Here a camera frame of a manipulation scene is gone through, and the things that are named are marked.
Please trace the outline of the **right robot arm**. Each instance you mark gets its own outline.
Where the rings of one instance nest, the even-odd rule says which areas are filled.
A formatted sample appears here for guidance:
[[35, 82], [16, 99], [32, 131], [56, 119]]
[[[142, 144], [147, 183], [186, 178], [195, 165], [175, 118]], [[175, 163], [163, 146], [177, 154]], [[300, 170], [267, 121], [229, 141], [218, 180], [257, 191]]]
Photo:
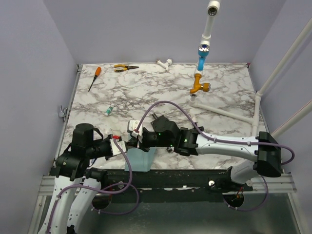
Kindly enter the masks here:
[[161, 116], [152, 123], [153, 130], [140, 128], [139, 147], [172, 147], [182, 156], [222, 155], [242, 158], [244, 161], [229, 168], [224, 185], [235, 191], [256, 176], [280, 177], [281, 147], [268, 132], [250, 137], [224, 137], [210, 135], [203, 127], [179, 128], [173, 121]]

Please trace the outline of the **green glue tube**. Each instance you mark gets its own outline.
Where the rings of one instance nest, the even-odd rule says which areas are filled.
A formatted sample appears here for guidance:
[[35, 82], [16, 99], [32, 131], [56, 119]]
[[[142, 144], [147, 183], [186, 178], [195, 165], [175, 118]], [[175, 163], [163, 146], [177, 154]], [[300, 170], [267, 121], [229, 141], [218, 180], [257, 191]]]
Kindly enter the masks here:
[[110, 105], [104, 114], [106, 116], [109, 116], [111, 112], [113, 111], [113, 108], [114, 108], [114, 105]]

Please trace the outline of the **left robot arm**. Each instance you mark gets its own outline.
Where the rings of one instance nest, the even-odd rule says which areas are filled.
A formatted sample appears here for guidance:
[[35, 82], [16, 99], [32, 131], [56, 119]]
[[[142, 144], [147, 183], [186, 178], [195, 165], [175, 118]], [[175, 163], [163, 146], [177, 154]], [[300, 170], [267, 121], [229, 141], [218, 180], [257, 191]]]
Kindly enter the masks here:
[[108, 187], [107, 173], [90, 169], [90, 160], [112, 157], [112, 135], [94, 139], [99, 129], [89, 123], [78, 124], [72, 141], [51, 170], [54, 190], [40, 234], [76, 234], [96, 192]]

